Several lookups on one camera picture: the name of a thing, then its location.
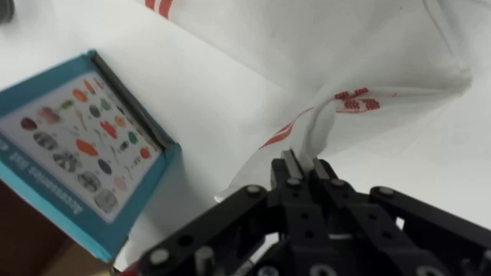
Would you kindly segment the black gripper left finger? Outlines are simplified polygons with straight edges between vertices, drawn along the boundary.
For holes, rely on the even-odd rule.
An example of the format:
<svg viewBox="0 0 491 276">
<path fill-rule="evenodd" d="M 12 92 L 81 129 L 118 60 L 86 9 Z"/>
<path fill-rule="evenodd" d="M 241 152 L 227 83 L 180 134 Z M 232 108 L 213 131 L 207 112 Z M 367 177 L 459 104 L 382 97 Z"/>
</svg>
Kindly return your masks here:
<svg viewBox="0 0 491 276">
<path fill-rule="evenodd" d="M 292 150 L 272 161 L 275 187 L 238 189 L 229 198 L 150 247 L 137 261 L 137 276 L 227 276 L 239 270 L 276 226 L 269 219 L 279 206 L 282 186 L 304 181 Z"/>
</svg>

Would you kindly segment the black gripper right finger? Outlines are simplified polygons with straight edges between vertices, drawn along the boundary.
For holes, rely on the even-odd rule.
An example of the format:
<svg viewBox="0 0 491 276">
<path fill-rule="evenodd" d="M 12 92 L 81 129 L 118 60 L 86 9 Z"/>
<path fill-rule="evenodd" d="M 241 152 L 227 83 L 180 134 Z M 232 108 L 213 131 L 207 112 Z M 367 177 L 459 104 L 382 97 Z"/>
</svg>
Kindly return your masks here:
<svg viewBox="0 0 491 276">
<path fill-rule="evenodd" d="M 310 181 L 374 276 L 491 276 L 490 229 L 385 186 L 359 193 L 327 161 Z"/>
</svg>

